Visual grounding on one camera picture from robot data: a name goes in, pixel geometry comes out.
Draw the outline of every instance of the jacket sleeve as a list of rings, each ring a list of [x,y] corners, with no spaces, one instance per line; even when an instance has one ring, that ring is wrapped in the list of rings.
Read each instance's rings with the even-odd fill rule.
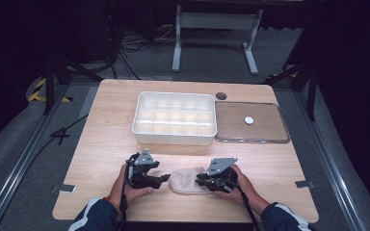
[[[119,213],[107,200],[93,198],[76,217],[68,231],[83,230],[114,230]]]
[[[265,230],[316,230],[303,218],[295,215],[287,206],[277,202],[269,205],[261,214]]]

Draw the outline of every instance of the gray floor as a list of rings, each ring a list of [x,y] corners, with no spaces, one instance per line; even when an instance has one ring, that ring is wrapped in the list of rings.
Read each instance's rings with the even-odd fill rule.
[[[281,72],[281,66],[300,32],[270,29],[257,33],[253,46],[253,55],[259,69],[257,76],[250,74],[241,49],[241,44],[248,35],[235,31],[225,36],[203,31],[185,33],[178,73],[171,72],[173,38],[152,45],[145,51],[127,53],[126,60],[136,74],[144,79],[256,84],[264,81],[269,74]],[[120,61],[116,62],[115,68],[119,78],[133,78]],[[113,78],[111,69],[99,75]],[[29,96],[36,82],[31,83],[25,97]],[[308,118],[302,112],[303,105],[298,98],[305,98],[305,91],[292,92],[287,88],[288,84],[289,80],[281,81],[274,85],[274,90],[305,179],[316,186],[311,189],[311,193],[320,218],[314,225],[318,230],[352,230],[352,225],[342,210],[342,204],[331,186],[317,139],[311,134]],[[73,100],[71,103],[60,103],[56,108],[35,149],[36,153],[50,140],[50,134],[68,126],[89,111],[97,86],[98,83],[87,77],[73,78],[66,93],[66,96],[72,97]],[[43,102],[30,102],[30,105],[1,132],[0,190],[33,136],[43,110]],[[338,167],[361,223],[370,230],[370,196],[351,166],[320,91],[316,97],[315,117],[316,122],[312,124],[319,131],[325,149]],[[63,183],[84,123],[85,120],[82,120],[68,129],[67,133],[71,136],[64,139],[62,145],[58,144],[59,140],[54,140],[43,149],[29,168],[2,217],[0,230],[67,230],[71,224],[70,220],[55,220],[51,215],[57,199],[52,188]]]

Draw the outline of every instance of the dark background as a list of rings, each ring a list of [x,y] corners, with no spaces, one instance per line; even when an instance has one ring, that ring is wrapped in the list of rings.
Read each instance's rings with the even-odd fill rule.
[[[43,37],[77,63],[111,56],[103,1],[30,2],[25,7],[25,1],[0,0],[0,131],[27,106],[25,92],[42,74]],[[291,64],[318,62],[319,87],[348,156],[370,192],[370,1],[327,5],[336,10],[315,13],[309,21],[307,13],[265,11],[261,24],[305,27]],[[156,28],[173,23],[174,11],[174,6],[124,6],[119,20],[151,39]]]

